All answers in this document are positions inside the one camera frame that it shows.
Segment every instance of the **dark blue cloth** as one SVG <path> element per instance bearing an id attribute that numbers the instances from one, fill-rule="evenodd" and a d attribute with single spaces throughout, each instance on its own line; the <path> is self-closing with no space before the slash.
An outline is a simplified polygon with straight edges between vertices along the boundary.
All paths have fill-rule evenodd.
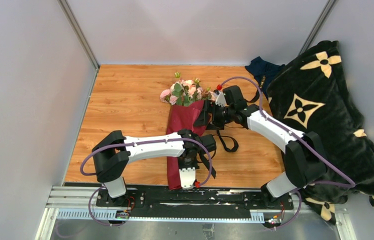
<path id="1" fill-rule="evenodd" d="M 266 99 L 268 99 L 267 88 L 281 69 L 284 68 L 284 66 L 286 65 L 275 65 L 271 62 L 263 60 L 260 56 L 258 56 L 250 62 L 249 66 L 244 67 L 250 74 L 253 75 L 253 78 L 257 81 L 257 84 L 259 85 Z"/>

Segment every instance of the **green leaf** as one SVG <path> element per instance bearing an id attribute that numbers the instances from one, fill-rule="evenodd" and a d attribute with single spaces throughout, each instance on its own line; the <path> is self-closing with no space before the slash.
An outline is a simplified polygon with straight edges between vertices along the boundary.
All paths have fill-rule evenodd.
<path id="1" fill-rule="evenodd" d="M 175 85 L 174 85 L 174 91 L 181 92 L 181 90 L 183 90 L 183 87 L 181 86 L 181 84 L 176 82 Z"/>
<path id="2" fill-rule="evenodd" d="M 176 102 L 175 102 L 176 105 L 183 105 L 183 100 L 181 99 L 181 97 L 179 97 Z"/>
<path id="3" fill-rule="evenodd" d="M 182 91 L 173 91 L 172 92 L 172 95 L 174 95 L 175 97 L 177 97 L 177 98 L 179 98 L 179 97 L 181 97 L 181 95 L 183 94 L 183 92 Z"/>
<path id="4" fill-rule="evenodd" d="M 184 106 L 188 107 L 192 103 L 190 97 L 184 98 Z"/>
<path id="5" fill-rule="evenodd" d="M 194 101 L 197 101 L 197 100 L 198 100 L 198 91 L 195 91 L 195 92 L 193 93 L 192 101 L 194 102 Z"/>

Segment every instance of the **flower bouquet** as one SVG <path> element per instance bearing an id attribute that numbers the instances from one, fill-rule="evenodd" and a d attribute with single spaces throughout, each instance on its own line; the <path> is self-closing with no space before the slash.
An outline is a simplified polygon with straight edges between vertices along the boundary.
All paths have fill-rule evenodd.
<path id="1" fill-rule="evenodd" d="M 215 99 L 211 88 L 203 89 L 200 79 L 183 80 L 179 72 L 175 73 L 176 82 L 169 89 L 163 90 L 160 100 L 171 105 L 169 111 L 166 134 L 178 132 L 181 129 L 190 129 L 201 136 L 206 130 L 206 125 L 194 126 L 199 117 L 204 100 Z M 167 157 L 167 177 L 170 190 L 180 189 L 180 173 L 176 157 Z"/>

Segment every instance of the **beige flower pattern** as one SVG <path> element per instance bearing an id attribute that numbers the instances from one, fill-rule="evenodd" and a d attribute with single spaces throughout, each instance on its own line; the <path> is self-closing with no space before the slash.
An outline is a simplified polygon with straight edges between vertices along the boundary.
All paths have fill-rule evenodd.
<path id="1" fill-rule="evenodd" d="M 290 108 L 285 114 L 284 119 L 296 120 L 307 128 L 311 115 L 324 105 L 325 103 L 322 102 L 314 102 L 303 99 L 295 93 L 293 96 L 293 101 L 291 102 Z"/>
<path id="2" fill-rule="evenodd" d="M 326 202 L 326 201 L 317 201 L 313 198 L 307 197 L 305 199 L 309 203 L 321 205 L 321 218 L 325 221 L 329 221 L 334 216 L 336 211 L 334 204 Z"/>
<path id="3" fill-rule="evenodd" d="M 365 134 L 364 131 L 365 131 L 365 130 L 361 128 L 361 129 L 356 130 L 353 134 L 354 134 L 356 137 L 358 137 L 358 138 L 366 137 L 367 134 Z"/>
<path id="4" fill-rule="evenodd" d="M 320 68 L 324 75 L 329 78 L 332 75 L 332 66 L 334 64 L 338 64 L 342 62 L 342 59 L 339 55 L 334 55 L 329 57 L 326 51 L 319 52 L 315 54 L 318 60 L 311 61 L 303 65 L 300 69 L 301 70 L 308 70 L 308 69 L 315 69 Z"/>

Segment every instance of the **pink rose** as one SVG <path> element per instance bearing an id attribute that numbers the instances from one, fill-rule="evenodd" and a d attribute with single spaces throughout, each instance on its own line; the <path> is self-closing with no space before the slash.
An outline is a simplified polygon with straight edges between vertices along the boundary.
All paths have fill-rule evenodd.
<path id="1" fill-rule="evenodd" d="M 162 91 L 162 93 L 160 94 L 160 100 L 164 103 L 168 103 L 167 100 L 165 100 L 165 98 L 168 96 L 168 95 L 171 95 L 171 90 L 169 89 L 165 89 Z"/>
<path id="2" fill-rule="evenodd" d="M 186 86 L 188 86 L 188 88 L 190 88 L 193 84 L 195 84 L 195 82 L 193 80 L 187 80 L 185 81 L 184 83 Z"/>
<path id="3" fill-rule="evenodd" d="M 171 90 L 171 93 L 174 91 L 175 83 L 169 88 Z"/>
<path id="4" fill-rule="evenodd" d="M 196 92 L 196 87 L 195 86 L 191 86 L 188 88 L 188 95 L 190 96 L 193 96 L 193 94 L 195 94 Z"/>
<path id="5" fill-rule="evenodd" d="M 174 104 L 177 102 L 177 99 L 178 99 L 178 97 L 172 95 L 172 96 L 169 98 L 169 103 L 170 103 L 171 105 L 174 105 Z"/>

